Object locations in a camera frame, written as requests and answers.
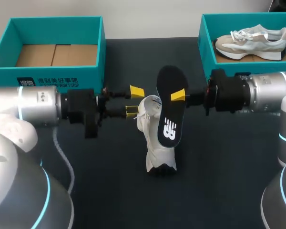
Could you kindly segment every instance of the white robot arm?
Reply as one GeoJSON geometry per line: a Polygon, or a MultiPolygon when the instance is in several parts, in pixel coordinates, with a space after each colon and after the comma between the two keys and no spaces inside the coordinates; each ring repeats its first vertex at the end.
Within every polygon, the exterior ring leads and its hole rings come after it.
{"type": "Polygon", "coordinates": [[[105,117],[126,117],[127,108],[110,111],[109,98],[92,89],[56,87],[0,88],[0,229],[70,229],[74,209],[65,188],[30,157],[37,144],[35,126],[56,126],[61,119],[84,124],[86,138],[97,136],[105,117]]]}

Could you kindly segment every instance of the white wall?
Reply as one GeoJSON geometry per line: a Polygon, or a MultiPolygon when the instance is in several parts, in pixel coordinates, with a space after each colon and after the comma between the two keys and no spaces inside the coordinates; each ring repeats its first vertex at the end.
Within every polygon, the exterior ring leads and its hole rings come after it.
{"type": "Polygon", "coordinates": [[[201,14],[267,11],[271,0],[0,0],[10,17],[102,15],[106,38],[197,36],[201,14]]]}

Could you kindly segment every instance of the teal shoe box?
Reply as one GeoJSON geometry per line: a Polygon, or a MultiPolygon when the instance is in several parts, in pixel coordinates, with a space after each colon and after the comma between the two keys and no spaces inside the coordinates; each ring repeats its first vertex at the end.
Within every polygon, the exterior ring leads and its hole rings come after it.
{"type": "Polygon", "coordinates": [[[0,40],[0,87],[56,85],[61,93],[99,94],[105,53],[102,17],[11,18],[0,40]]]}
{"type": "Polygon", "coordinates": [[[218,62],[212,42],[230,31],[239,31],[261,24],[268,30],[280,30],[286,27],[286,12],[273,13],[233,13],[203,14],[198,37],[198,47],[203,63],[204,74],[208,80],[213,69],[224,69],[227,76],[236,73],[251,74],[286,71],[286,61],[257,62],[218,62]]]}

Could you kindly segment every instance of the new balance logo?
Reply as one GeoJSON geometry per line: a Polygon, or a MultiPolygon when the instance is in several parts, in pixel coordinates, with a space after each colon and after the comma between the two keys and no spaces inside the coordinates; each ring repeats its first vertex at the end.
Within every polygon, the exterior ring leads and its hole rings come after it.
{"type": "Polygon", "coordinates": [[[163,130],[164,137],[174,140],[176,135],[175,129],[177,127],[176,123],[172,123],[167,118],[165,118],[164,122],[166,123],[163,130]]]}

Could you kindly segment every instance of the shoelace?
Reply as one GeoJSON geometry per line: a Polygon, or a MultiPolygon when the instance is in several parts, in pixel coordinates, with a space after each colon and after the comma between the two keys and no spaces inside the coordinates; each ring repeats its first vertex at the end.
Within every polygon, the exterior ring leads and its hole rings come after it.
{"type": "Polygon", "coordinates": [[[143,116],[145,116],[145,118],[146,119],[150,119],[150,117],[149,117],[149,115],[146,113],[146,111],[144,111],[142,114],[139,114],[139,115],[137,115],[135,118],[133,118],[133,119],[137,119],[137,118],[140,118],[140,117],[143,117],[143,116]]]}
{"type": "Polygon", "coordinates": [[[239,41],[240,40],[245,41],[245,40],[252,40],[253,39],[251,34],[246,33],[242,30],[241,31],[231,31],[230,33],[231,33],[231,37],[233,39],[233,42],[237,42],[235,39],[237,39],[239,41]]]}

